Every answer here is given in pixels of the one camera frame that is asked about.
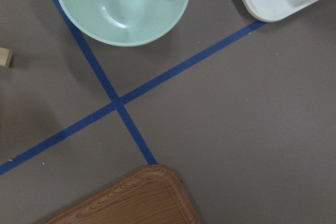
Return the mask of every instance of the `blue tape cross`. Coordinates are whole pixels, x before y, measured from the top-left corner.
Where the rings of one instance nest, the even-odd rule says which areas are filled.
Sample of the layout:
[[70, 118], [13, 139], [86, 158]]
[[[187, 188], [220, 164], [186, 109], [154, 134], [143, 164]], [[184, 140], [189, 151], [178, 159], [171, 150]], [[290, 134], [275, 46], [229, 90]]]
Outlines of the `blue tape cross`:
[[94, 73], [96, 74], [98, 80], [100, 81], [101, 85], [103, 86], [105, 92], [107, 93], [108, 97], [112, 101], [112, 103], [106, 105], [105, 107], [101, 108], [100, 110], [90, 114], [89, 116], [85, 117], [84, 119], [78, 121], [77, 123], [71, 125], [70, 127], [60, 131], [59, 133], [55, 134], [54, 136], [44, 140], [43, 142], [35, 145], [31, 149], [23, 152], [19, 156], [17, 156], [13, 161], [8, 161], [2, 165], [0, 165], [0, 175], [8, 172], [9, 170], [15, 168], [16, 166], [22, 164], [23, 162], [31, 159], [32, 157], [40, 154], [41, 152], [45, 151], [46, 149], [54, 146], [55, 144], [63, 141], [64, 139], [68, 138], [69, 136], [75, 134], [76, 132], [84, 129], [85, 127], [89, 126], [93, 122], [101, 119], [102, 117], [112, 113], [113, 111], [117, 111], [120, 117], [122, 118], [124, 124], [126, 125], [127, 129], [129, 130], [130, 134], [132, 135], [133, 139], [135, 140], [138, 148], [140, 149], [141, 153], [145, 157], [146, 161], [149, 164], [157, 164], [153, 154], [149, 150], [144, 141], [142, 135], [140, 134], [139, 130], [137, 129], [134, 121], [132, 120], [131, 116], [129, 115], [128, 111], [126, 110], [125, 106], [127, 103], [133, 101], [137, 97], [145, 94], [146, 92], [150, 91], [151, 89], [157, 87], [158, 85], [162, 84], [163, 82], [173, 78], [177, 74], [183, 72], [184, 70], [190, 68], [191, 66], [197, 64], [198, 62], [208, 58], [209, 56], [213, 55], [214, 53], [218, 52], [219, 50], [229, 46], [230, 44], [236, 42], [237, 40], [243, 38], [244, 36], [252, 33], [256, 29], [263, 26], [264, 22], [255, 21], [252, 24], [244, 27], [243, 29], [237, 31], [236, 33], [228, 36], [227, 38], [217, 42], [216, 44], [206, 48], [202, 52], [192, 56], [191, 58], [183, 61], [179, 65], [173, 67], [172, 69], [164, 72], [163, 74], [159, 75], [158, 77], [150, 80], [149, 82], [141, 85], [140, 87], [136, 88], [135, 90], [129, 92], [128, 94], [124, 95], [123, 97], [119, 97], [116, 93], [115, 89], [113, 88], [112, 84], [110, 83], [109, 79], [107, 78], [106, 74], [104, 73], [103, 69], [101, 68], [100, 64], [98, 63], [96, 57], [94, 56], [92, 50], [90, 49], [89, 45], [85, 41], [83, 35], [81, 34], [80, 30], [69, 20], [66, 16], [64, 11], [62, 10], [58, 0], [52, 0], [54, 5], [56, 6], [57, 10], [61, 14], [62, 18], [64, 19], [66, 25], [68, 26], [69, 30], [71, 31], [73, 37], [75, 38], [77, 44], [79, 45], [80, 49], [82, 50], [83, 54], [85, 55], [87, 61], [89, 62], [91, 68], [93, 69]]

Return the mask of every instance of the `wood grain tray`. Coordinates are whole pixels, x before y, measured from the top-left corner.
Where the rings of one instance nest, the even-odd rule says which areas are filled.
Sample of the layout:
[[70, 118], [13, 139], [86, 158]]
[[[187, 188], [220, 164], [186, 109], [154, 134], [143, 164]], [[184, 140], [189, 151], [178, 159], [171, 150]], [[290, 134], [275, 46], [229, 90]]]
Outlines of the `wood grain tray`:
[[161, 165], [150, 165], [45, 222], [45, 224], [55, 223], [201, 222], [174, 172]]

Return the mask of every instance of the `mint green bowl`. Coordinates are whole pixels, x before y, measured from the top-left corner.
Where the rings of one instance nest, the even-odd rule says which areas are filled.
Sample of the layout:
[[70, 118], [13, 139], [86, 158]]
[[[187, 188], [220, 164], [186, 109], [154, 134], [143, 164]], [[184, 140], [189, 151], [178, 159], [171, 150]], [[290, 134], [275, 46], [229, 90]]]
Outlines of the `mint green bowl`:
[[133, 47], [171, 30], [188, 0], [59, 0], [69, 19], [101, 42]]

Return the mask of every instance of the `bowl rim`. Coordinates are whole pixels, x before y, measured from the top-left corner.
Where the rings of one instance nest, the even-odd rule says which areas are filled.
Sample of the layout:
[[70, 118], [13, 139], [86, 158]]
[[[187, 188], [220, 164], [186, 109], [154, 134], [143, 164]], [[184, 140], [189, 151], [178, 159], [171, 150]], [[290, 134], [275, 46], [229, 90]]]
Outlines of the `bowl rim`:
[[98, 40], [100, 42], [103, 42], [105, 44], [109, 44], [109, 45], [113, 45], [113, 46], [119, 46], [119, 47], [136, 47], [136, 46], [142, 46], [145, 44], [148, 44], [150, 42], [153, 42], [159, 38], [161, 38], [162, 36], [164, 36], [166, 33], [168, 33], [181, 19], [182, 15], [184, 14], [188, 2], [189, 0], [185, 0], [184, 4], [179, 12], [179, 14], [176, 16], [175, 20], [169, 25], [169, 27], [167, 27], [165, 30], [163, 30], [162, 32], [156, 34], [155, 36], [149, 38], [149, 39], [145, 39], [145, 40], [141, 40], [141, 41], [137, 41], [137, 42], [116, 42], [116, 41], [112, 41], [112, 40], [107, 40], [107, 39], [103, 39], [99, 36], [96, 36], [94, 34], [92, 34], [91, 32], [87, 31], [84, 27], [82, 27], [81, 25], [79, 25], [76, 20], [71, 16], [71, 14], [68, 12], [66, 6], [64, 5], [62, 0], [58, 0], [59, 4], [61, 6], [61, 8], [63, 9], [63, 11], [65, 12], [65, 14], [67, 15], [67, 17], [70, 19], [70, 21], [78, 28], [80, 29], [83, 33], [85, 33], [86, 35], [90, 36], [91, 38]]

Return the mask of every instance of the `blue line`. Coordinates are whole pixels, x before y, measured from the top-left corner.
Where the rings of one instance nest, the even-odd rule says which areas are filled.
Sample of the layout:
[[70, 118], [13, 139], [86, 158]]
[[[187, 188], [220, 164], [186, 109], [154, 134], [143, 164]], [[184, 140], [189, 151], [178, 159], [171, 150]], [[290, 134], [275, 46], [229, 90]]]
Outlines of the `blue line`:
[[49, 149], [50, 147], [54, 146], [55, 144], [60, 143], [64, 139], [68, 138], [69, 136], [75, 134], [76, 132], [82, 130], [83, 128], [89, 126], [90, 124], [96, 122], [97, 120], [103, 118], [104, 116], [108, 115], [109, 113], [115, 110], [115, 105], [110, 103], [105, 107], [102, 107], [100, 110], [88, 115], [87, 117], [83, 118], [82, 120], [74, 123], [73, 125], [67, 127], [66, 129], [58, 132], [54, 136], [44, 140], [43, 142], [35, 145], [34, 147], [30, 148], [29, 150], [23, 152], [22, 154], [15, 157], [13, 161], [8, 161], [2, 165], [0, 165], [0, 175], [8, 172], [9, 170], [17, 167], [18, 165], [26, 162], [27, 160], [31, 159], [32, 157], [40, 154], [41, 152]]
[[158, 164], [155, 160], [153, 154], [149, 150], [145, 140], [143, 139], [141, 133], [137, 129], [135, 123], [133, 122], [131, 116], [129, 115], [128, 111], [126, 110], [125, 106], [121, 103], [116, 105], [117, 111], [122, 118], [123, 122], [125, 123], [127, 129], [131, 133], [133, 139], [135, 140], [137, 146], [139, 147], [140, 151], [142, 152], [143, 156], [145, 157], [147, 163], [149, 165]]
[[171, 68], [170, 70], [164, 72], [163, 74], [155, 77], [154, 79], [150, 80], [149, 82], [141, 85], [140, 87], [134, 89], [133, 91], [127, 93], [123, 97], [120, 98], [123, 104], [127, 104], [134, 99], [138, 98], [139, 96], [145, 94], [146, 92], [150, 91], [151, 89], [157, 87], [158, 85], [162, 84], [163, 82], [173, 78], [177, 74], [183, 72], [184, 70], [192, 67], [193, 65], [199, 63], [200, 61], [208, 58], [209, 56], [213, 55], [214, 53], [220, 51], [221, 49], [231, 45], [232, 43], [236, 42], [237, 40], [243, 38], [244, 36], [254, 32], [256, 29], [260, 28], [266, 24], [262, 21], [255, 21], [250, 25], [244, 27], [243, 29], [231, 34], [230, 36], [226, 37], [225, 39], [217, 42], [216, 44], [206, 48], [202, 52], [190, 57], [189, 59], [183, 61], [179, 65]]
[[93, 69], [94, 73], [96, 74], [98, 80], [100, 81], [101, 85], [105, 89], [105, 92], [111, 99], [111, 101], [118, 101], [119, 97], [117, 92], [111, 85], [109, 79], [107, 78], [106, 74], [104, 73], [103, 69], [101, 68], [98, 60], [95, 58], [91, 48], [89, 47], [88, 43], [85, 41], [81, 31], [69, 20], [67, 15], [64, 13], [60, 3], [58, 0], [52, 0], [54, 5], [56, 6], [57, 10], [61, 14], [63, 20], [67, 24], [70, 32], [72, 33], [73, 37], [75, 38], [78, 46], [82, 50], [83, 54], [85, 55], [87, 61], [89, 62], [91, 68]]

